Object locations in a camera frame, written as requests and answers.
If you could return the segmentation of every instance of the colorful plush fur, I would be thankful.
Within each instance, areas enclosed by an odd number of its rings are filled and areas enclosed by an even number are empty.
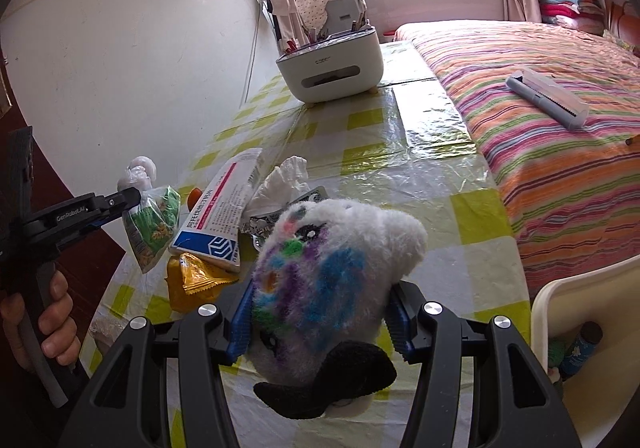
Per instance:
[[[304,387],[309,393],[305,399],[318,405],[314,392],[327,389],[332,379],[337,382],[334,372],[351,355],[355,373],[366,379],[366,365],[381,384],[389,384],[390,376],[380,376],[393,370],[386,355],[378,349],[390,368],[383,367],[384,360],[374,360],[375,346],[360,343],[375,341],[389,289],[423,259],[426,243],[424,227],[412,216],[351,200],[300,203],[280,217],[253,275],[253,333],[247,352],[257,371],[280,386],[277,400],[286,401],[286,388]],[[333,366],[338,359],[340,364]],[[322,385],[316,381],[319,372]],[[367,384],[368,393],[376,391]],[[258,396],[279,411],[273,396],[264,397],[267,387],[259,392],[258,385]],[[319,408],[324,410],[331,399],[356,397],[355,390],[344,395],[340,388],[324,393]]]

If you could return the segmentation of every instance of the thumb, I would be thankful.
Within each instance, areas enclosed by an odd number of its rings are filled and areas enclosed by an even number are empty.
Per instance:
[[[24,300],[20,294],[12,294],[0,301],[0,316],[4,335],[18,364],[25,370],[31,370],[31,359],[27,354],[18,333],[18,325],[24,318]]]

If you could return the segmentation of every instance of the hand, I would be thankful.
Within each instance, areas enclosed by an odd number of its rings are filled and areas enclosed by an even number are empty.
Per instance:
[[[70,365],[80,354],[80,340],[76,336],[76,322],[69,317],[74,305],[66,292],[66,278],[59,271],[51,279],[49,291],[53,303],[47,307],[38,320],[42,334],[49,336],[42,343],[42,352],[47,358],[55,358],[60,365]],[[24,300],[20,294],[12,294],[0,302],[2,328],[18,364],[32,371],[33,365],[27,354],[20,335],[18,324],[24,317]]]

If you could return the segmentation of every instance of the blue can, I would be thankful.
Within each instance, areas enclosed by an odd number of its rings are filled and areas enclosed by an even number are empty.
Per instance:
[[[575,376],[584,363],[591,357],[602,339],[602,329],[596,322],[587,322],[568,348],[566,356],[558,370],[563,381]]]

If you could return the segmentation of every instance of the beige plastic bin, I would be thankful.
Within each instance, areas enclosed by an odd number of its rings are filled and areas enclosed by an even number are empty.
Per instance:
[[[582,446],[595,448],[640,383],[640,255],[542,288],[531,311],[531,348],[545,370],[549,338],[588,320],[604,336],[580,372],[564,383],[563,402]]]

